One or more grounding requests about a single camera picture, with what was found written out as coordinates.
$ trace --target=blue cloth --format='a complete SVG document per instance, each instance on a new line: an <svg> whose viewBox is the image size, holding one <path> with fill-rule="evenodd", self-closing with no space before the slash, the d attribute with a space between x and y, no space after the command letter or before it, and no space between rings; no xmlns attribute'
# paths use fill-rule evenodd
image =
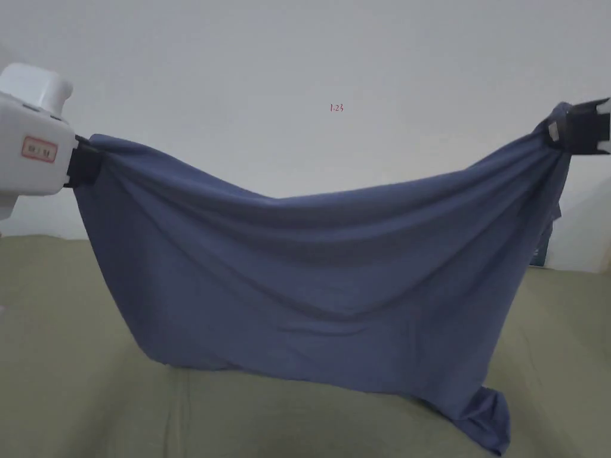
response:
<svg viewBox="0 0 611 458"><path fill-rule="evenodd" d="M412 396L500 455L509 411L482 383L571 159L543 129L459 172L291 198L96 135L75 194L150 358Z"/></svg>

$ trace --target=label sticker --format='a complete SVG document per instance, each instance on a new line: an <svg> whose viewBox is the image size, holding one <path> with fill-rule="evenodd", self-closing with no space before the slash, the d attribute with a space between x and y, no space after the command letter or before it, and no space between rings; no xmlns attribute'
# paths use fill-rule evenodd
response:
<svg viewBox="0 0 611 458"><path fill-rule="evenodd" d="M55 156L57 156L57 145L45 142L44 140L35 139L34 137L26 137L26 139L23 140L21 155L24 158L52 164L55 162Z"/></svg>

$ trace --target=cloth fold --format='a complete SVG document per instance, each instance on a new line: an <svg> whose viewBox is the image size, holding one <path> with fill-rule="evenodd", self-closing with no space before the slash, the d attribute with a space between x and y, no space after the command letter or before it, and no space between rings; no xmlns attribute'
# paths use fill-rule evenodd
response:
<svg viewBox="0 0 611 458"><path fill-rule="evenodd" d="M500 455L509 411L482 383L571 159L543 131L465 170L290 198L95 135L75 195L150 358L414 396Z"/></svg>

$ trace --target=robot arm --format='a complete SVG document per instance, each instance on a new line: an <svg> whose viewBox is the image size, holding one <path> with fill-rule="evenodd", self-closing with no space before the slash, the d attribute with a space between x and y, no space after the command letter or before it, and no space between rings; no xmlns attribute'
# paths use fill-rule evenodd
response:
<svg viewBox="0 0 611 458"><path fill-rule="evenodd" d="M57 73L11 64L0 75L0 220L20 195L51 195L95 180L84 156L101 166L101 153L62 118L72 85Z"/></svg>
<svg viewBox="0 0 611 458"><path fill-rule="evenodd" d="M0 74L0 220L20 195L51 195L93 183L103 153L62 118L72 85L57 73L11 64ZM611 99L574 106L547 120L552 148L611 154Z"/></svg>

